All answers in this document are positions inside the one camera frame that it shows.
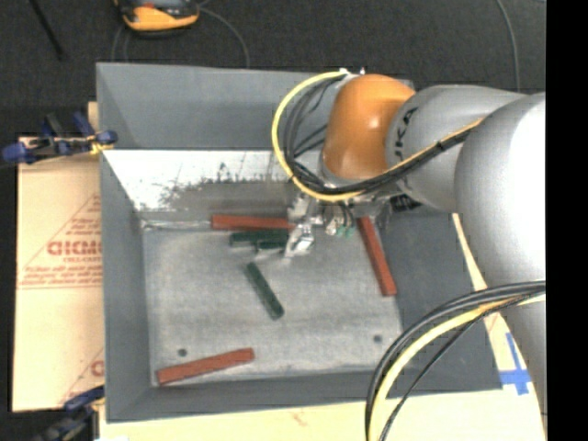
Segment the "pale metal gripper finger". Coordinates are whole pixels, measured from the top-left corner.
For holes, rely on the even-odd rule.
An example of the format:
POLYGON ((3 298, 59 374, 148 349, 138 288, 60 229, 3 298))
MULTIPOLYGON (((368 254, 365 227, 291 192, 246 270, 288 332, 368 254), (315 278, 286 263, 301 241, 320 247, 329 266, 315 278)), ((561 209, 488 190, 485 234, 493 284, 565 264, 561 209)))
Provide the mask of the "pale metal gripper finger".
POLYGON ((300 223, 288 234, 284 255, 296 257, 309 254, 316 243, 313 225, 300 223))
POLYGON ((297 194, 288 206, 289 221, 311 221, 316 214, 318 199, 305 193, 297 194))

